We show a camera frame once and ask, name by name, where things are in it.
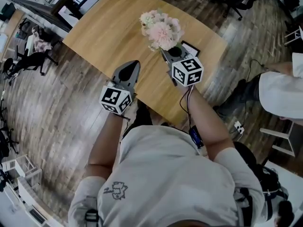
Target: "white t-shirt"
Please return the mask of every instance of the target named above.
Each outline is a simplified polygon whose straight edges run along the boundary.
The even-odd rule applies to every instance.
[[[293,53],[293,74],[261,74],[259,98],[262,107],[272,114],[303,119],[303,54]]]
[[[121,142],[119,165],[107,181],[83,179],[69,210],[71,227],[85,226],[88,209],[98,209],[100,226],[166,227],[191,219],[211,226],[238,223],[234,199],[246,187],[254,223],[264,196],[258,179],[238,151],[221,151],[215,162],[199,155],[189,135],[165,126],[140,126]]]

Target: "black trousers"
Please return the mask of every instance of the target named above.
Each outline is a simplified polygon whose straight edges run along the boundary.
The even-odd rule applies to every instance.
[[[136,113],[136,118],[134,122],[131,124],[131,126],[129,126],[128,129],[124,132],[123,138],[128,134],[130,130],[141,125],[152,125],[151,114],[148,111],[146,105],[144,104],[139,106]]]
[[[233,113],[240,106],[244,106],[247,101],[260,101],[259,99],[259,81],[261,74],[255,76],[251,81],[246,82],[242,79],[232,94],[220,106],[214,108],[221,118]]]

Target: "person in white shirt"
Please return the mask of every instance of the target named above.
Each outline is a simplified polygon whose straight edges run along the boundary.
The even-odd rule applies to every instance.
[[[224,119],[247,101],[260,101],[262,107],[280,119],[303,125],[303,54],[293,53],[293,62],[265,65],[270,70],[251,81],[242,79],[232,94],[214,110]]]
[[[123,119],[110,113],[71,202],[69,226],[248,226],[243,210],[250,213],[253,226],[264,205],[258,179],[196,89],[189,111],[209,159],[200,155],[188,134],[150,125],[148,109],[140,104],[136,127],[121,141],[114,169]],[[140,125],[142,118],[149,125]]]

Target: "shirt sleeve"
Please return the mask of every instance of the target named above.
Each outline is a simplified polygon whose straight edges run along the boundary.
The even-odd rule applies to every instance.
[[[214,162],[224,166],[231,173],[235,182],[235,192],[241,188],[247,188],[253,201],[252,225],[260,217],[264,207],[264,195],[258,178],[247,166],[239,152],[235,148],[226,148],[221,151]]]
[[[293,53],[293,75],[296,78],[303,78],[303,54]]]
[[[82,179],[68,211],[68,223],[70,227],[86,226],[86,212],[91,209],[98,210],[97,197],[105,182],[106,180],[99,176],[89,176]]]

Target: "forearm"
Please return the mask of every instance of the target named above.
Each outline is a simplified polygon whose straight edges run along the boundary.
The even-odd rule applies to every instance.
[[[216,155],[224,148],[233,147],[229,132],[223,121],[196,88],[194,88],[189,98],[189,112],[211,160],[214,160]]]
[[[268,64],[268,65],[265,65],[265,67],[270,70],[278,71],[285,75],[294,76],[293,75],[293,63],[290,61]]]
[[[88,165],[112,168],[119,144],[123,118],[110,113],[89,155]]]

